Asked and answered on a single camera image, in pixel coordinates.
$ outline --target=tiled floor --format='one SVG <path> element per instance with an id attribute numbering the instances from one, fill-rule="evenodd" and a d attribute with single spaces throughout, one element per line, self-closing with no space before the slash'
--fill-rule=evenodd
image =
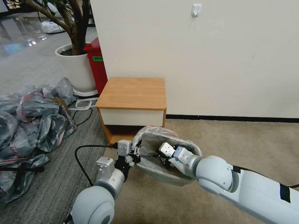
<path id="1" fill-rule="evenodd" d="M 19 13 L 0 19 L 0 60 L 25 48 L 35 47 L 52 34 L 43 32 L 36 12 Z"/>

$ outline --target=red plastic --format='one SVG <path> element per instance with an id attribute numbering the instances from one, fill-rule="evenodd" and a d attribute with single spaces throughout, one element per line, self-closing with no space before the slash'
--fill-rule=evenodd
<path id="1" fill-rule="evenodd" d="M 94 39 L 90 44 L 86 45 L 83 50 L 87 53 L 91 70 L 93 72 L 94 81 L 97 86 L 99 95 L 102 93 L 108 79 L 103 61 L 94 61 L 93 57 L 102 57 L 99 39 Z"/>

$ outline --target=drawer front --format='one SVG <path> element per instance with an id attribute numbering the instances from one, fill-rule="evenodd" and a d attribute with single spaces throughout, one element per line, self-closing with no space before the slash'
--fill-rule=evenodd
<path id="1" fill-rule="evenodd" d="M 163 125 L 164 110 L 119 110 L 101 109 L 105 125 Z"/>

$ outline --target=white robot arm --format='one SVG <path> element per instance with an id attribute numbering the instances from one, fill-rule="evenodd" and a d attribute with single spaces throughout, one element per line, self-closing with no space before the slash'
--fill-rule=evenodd
<path id="1" fill-rule="evenodd" d="M 83 190 L 76 198 L 65 224 L 109 224 L 114 216 L 114 200 L 134 163 L 140 162 L 139 148 L 131 142 L 118 142 L 114 160 L 97 160 L 95 186 Z M 163 143 L 159 151 L 183 174 L 198 181 L 205 190 L 231 201 L 241 210 L 265 223 L 292 224 L 299 219 L 299 192 L 252 170 L 232 166 L 222 158 L 201 158 L 183 147 L 176 150 Z"/>
<path id="2" fill-rule="evenodd" d="M 65 224 L 109 224 L 114 217 L 114 200 L 121 192 L 130 167 L 140 162 L 138 146 L 121 140 L 117 144 L 117 159 L 100 157 L 95 186 L 86 188 L 77 196 Z"/>
<path id="3" fill-rule="evenodd" d="M 265 223 L 298 223 L 299 192 L 254 171 L 232 166 L 222 158 L 200 159 L 183 147 L 163 143 L 160 152 L 205 190 L 220 195 Z"/>

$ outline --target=bedside table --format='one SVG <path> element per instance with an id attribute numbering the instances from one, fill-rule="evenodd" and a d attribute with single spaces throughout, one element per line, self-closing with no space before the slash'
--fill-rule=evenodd
<path id="1" fill-rule="evenodd" d="M 144 126 L 165 126 L 164 78 L 109 78 L 96 103 L 109 144 L 131 140 Z"/>

